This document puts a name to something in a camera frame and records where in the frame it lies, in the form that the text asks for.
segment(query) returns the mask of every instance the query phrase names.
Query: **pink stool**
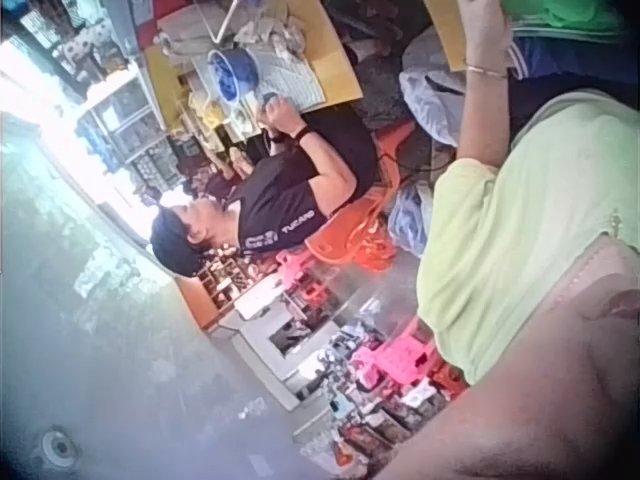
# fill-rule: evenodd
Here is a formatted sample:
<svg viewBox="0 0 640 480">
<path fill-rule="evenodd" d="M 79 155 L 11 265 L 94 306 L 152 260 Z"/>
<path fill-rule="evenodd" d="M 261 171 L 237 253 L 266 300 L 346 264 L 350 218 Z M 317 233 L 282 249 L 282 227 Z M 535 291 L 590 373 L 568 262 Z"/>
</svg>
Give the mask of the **pink stool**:
<svg viewBox="0 0 640 480">
<path fill-rule="evenodd" d="M 404 386 L 422 381 L 433 369 L 437 357 L 433 343 L 425 345 L 411 336 L 402 336 L 374 351 L 362 347 L 353 360 L 367 370 L 379 368 Z"/>
</svg>

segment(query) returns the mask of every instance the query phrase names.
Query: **black t-shirt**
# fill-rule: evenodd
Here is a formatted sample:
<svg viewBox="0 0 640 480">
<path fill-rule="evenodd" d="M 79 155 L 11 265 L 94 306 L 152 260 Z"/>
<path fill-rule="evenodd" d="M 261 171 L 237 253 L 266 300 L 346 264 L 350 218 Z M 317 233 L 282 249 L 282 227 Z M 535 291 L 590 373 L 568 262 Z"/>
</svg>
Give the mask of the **black t-shirt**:
<svg viewBox="0 0 640 480">
<path fill-rule="evenodd" d="M 348 106 L 305 115 L 305 120 L 340 153 L 357 179 L 349 199 L 373 185 L 377 152 L 369 131 Z M 253 173 L 229 197 L 241 202 L 238 237 L 244 252 L 272 252 L 301 245 L 327 218 L 318 208 L 309 180 L 318 174 L 300 147 L 258 162 Z"/>
</svg>

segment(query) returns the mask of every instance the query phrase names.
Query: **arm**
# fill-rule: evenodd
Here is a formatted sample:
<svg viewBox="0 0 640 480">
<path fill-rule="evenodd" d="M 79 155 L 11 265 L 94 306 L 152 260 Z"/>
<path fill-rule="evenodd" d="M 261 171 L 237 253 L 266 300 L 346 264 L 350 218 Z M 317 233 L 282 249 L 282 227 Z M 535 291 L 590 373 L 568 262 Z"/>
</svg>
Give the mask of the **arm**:
<svg viewBox="0 0 640 480">
<path fill-rule="evenodd" d="M 640 291 L 629 290 L 637 285 L 604 277 L 530 319 L 486 377 L 377 480 L 592 478 L 585 474 L 637 418 Z"/>
<path fill-rule="evenodd" d="M 467 93 L 458 158 L 500 168 L 509 149 L 509 92 L 506 58 L 511 29 L 498 0 L 459 0 L 467 37 L 467 62 L 496 74 L 467 71 Z"/>
<path fill-rule="evenodd" d="M 231 158 L 231 166 L 240 178 L 244 180 L 253 173 L 255 167 L 238 148 L 231 147 L 229 149 L 229 157 Z"/>
<path fill-rule="evenodd" d="M 269 101 L 266 116 L 271 125 L 291 137 L 306 127 L 293 105 L 280 97 Z M 313 196 L 322 214 L 329 216 L 349 200 L 356 189 L 356 177 L 335 148 L 317 133 L 305 135 L 300 146 L 318 171 L 309 180 Z"/>
</svg>

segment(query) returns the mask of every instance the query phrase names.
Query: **green shirt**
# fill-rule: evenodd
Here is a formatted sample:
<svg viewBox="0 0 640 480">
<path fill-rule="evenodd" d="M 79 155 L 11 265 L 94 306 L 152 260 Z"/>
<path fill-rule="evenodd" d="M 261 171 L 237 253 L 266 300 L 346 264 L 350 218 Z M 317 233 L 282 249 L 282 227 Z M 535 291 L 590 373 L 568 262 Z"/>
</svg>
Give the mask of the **green shirt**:
<svg viewBox="0 0 640 480">
<path fill-rule="evenodd" d="M 574 92 L 536 115 L 499 172 L 460 159 L 438 181 L 419 315 L 469 382 L 600 234 L 640 247 L 639 145 L 638 112 Z"/>
</svg>

